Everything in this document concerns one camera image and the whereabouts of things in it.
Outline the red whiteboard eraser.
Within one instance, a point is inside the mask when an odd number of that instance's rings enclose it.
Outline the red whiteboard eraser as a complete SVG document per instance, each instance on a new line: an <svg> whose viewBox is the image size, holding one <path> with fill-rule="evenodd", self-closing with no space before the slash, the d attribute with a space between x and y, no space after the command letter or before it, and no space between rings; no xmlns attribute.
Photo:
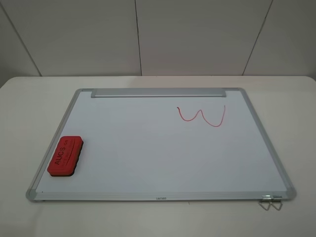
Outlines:
<svg viewBox="0 0 316 237"><path fill-rule="evenodd" d="M80 136L63 136L59 139L47 172L52 177L69 177L75 172L83 147Z"/></svg>

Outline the white aluminium-framed whiteboard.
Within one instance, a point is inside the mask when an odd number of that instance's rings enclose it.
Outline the white aluminium-framed whiteboard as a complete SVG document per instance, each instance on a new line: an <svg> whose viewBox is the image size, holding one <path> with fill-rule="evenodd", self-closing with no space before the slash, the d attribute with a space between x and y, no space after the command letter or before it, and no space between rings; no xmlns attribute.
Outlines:
<svg viewBox="0 0 316 237"><path fill-rule="evenodd" d="M47 167L59 139L80 136L75 172ZM295 198L242 88L78 89L26 192L44 200Z"/></svg>

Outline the left metal hanging clip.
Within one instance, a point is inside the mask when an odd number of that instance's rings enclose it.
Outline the left metal hanging clip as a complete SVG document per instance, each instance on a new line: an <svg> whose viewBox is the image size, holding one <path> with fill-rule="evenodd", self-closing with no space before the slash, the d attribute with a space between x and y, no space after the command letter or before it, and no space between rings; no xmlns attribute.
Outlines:
<svg viewBox="0 0 316 237"><path fill-rule="evenodd" d="M258 204L265 210L269 211L271 208L272 196L271 195L264 195L262 196L261 200Z"/></svg>

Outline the metal hanging clip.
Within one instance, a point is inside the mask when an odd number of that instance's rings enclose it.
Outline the metal hanging clip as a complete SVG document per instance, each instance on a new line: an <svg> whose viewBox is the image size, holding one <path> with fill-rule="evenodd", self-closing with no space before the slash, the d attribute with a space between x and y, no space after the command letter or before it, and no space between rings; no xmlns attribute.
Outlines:
<svg viewBox="0 0 316 237"><path fill-rule="evenodd" d="M282 196L272 196L270 200L270 205L277 211L282 209Z"/></svg>
<svg viewBox="0 0 316 237"><path fill-rule="evenodd" d="M264 195L262 196L261 200L258 204L265 210L269 211L271 208L272 196L271 195Z"/></svg>

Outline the right metal hanging clip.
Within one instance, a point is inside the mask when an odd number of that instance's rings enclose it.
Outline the right metal hanging clip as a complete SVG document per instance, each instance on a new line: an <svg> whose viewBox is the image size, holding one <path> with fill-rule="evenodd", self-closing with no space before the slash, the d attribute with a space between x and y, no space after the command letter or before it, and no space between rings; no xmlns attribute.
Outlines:
<svg viewBox="0 0 316 237"><path fill-rule="evenodd" d="M282 196L272 196L270 200L270 205L277 211L282 209Z"/></svg>

